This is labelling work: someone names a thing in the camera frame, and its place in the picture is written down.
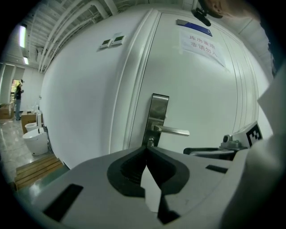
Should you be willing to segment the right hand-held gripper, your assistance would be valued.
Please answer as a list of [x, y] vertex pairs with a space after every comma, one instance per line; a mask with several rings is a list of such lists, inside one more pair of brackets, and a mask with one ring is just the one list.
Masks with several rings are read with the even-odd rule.
[[235, 133], [225, 135], [219, 148], [185, 148], [183, 153], [203, 158], [232, 161], [237, 152], [251, 148], [254, 143], [262, 138], [258, 122], [255, 121]]

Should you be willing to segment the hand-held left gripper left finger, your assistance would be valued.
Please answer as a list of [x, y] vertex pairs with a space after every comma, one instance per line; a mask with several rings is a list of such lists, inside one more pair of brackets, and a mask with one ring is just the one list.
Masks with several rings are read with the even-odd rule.
[[157, 147], [140, 147], [87, 160], [49, 184], [33, 201], [50, 227], [157, 229], [141, 178], [148, 163], [163, 160]]

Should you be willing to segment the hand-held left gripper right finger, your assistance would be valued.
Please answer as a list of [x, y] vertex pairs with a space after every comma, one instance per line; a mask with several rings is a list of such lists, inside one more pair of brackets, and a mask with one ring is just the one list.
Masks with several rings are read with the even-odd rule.
[[194, 155], [147, 147], [147, 168], [161, 190], [148, 229], [219, 229], [230, 196], [220, 190], [234, 163], [219, 154]]

